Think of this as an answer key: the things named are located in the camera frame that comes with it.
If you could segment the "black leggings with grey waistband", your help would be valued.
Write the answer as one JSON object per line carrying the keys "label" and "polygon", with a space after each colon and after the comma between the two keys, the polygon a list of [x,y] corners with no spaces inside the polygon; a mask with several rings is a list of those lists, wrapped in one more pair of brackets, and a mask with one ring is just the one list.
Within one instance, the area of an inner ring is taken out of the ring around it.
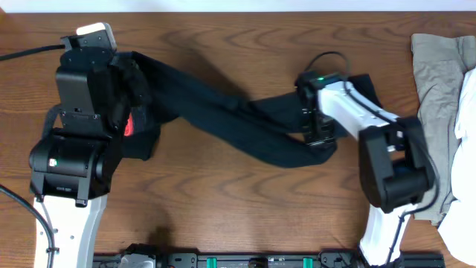
{"label": "black leggings with grey waistband", "polygon": [[292,138],[305,131],[303,106],[296,93],[249,101],[219,92],[191,74],[136,51],[119,57],[140,70],[128,78],[149,103],[132,109],[132,134],[122,144],[126,159],[151,158],[161,128],[177,118],[226,141],[232,147],[282,168],[321,165],[336,144],[311,147]]}

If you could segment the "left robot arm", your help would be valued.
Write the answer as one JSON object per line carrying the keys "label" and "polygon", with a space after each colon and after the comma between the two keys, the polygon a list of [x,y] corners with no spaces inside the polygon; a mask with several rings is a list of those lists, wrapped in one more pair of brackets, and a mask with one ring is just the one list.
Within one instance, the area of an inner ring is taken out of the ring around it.
{"label": "left robot arm", "polygon": [[130,111],[113,48],[69,48],[56,71],[60,104],[29,156],[35,267],[92,267],[94,245],[123,154]]}

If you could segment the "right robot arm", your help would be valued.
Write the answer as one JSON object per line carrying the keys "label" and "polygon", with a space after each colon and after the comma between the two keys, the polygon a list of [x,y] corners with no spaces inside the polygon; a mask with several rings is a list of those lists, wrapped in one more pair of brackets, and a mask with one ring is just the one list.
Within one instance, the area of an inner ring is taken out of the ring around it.
{"label": "right robot arm", "polygon": [[411,215],[436,179],[419,120],[383,110],[340,74],[305,71],[295,89],[309,117],[304,139],[310,147],[334,145],[338,127],[358,142],[359,179],[370,209],[353,266],[424,266],[400,250]]}

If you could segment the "beige folded garment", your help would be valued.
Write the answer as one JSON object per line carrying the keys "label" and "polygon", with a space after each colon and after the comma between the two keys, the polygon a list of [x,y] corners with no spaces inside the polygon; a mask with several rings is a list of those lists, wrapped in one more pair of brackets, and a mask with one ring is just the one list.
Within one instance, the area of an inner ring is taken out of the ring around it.
{"label": "beige folded garment", "polygon": [[413,70],[419,98],[418,118],[428,151],[437,168],[439,196],[416,220],[438,226],[455,200],[451,190],[451,168],[460,141],[454,134],[464,75],[475,67],[475,37],[448,38],[426,33],[411,37]]}

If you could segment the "white garment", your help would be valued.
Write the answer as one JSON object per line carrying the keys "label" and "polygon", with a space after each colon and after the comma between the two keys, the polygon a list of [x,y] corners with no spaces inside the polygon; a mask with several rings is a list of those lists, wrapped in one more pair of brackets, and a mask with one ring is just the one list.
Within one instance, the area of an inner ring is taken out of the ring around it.
{"label": "white garment", "polygon": [[454,134],[460,141],[451,167],[451,202],[438,232],[450,254],[475,265],[475,70],[466,72]]}

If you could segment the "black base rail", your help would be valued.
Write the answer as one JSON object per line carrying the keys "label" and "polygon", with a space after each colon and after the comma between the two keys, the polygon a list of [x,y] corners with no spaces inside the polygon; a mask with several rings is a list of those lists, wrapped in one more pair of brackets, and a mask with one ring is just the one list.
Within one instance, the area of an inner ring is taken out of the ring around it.
{"label": "black base rail", "polygon": [[94,268],[365,268],[369,264],[357,251],[339,249],[310,254],[202,254],[161,252],[146,244],[132,244],[120,254],[95,254]]}

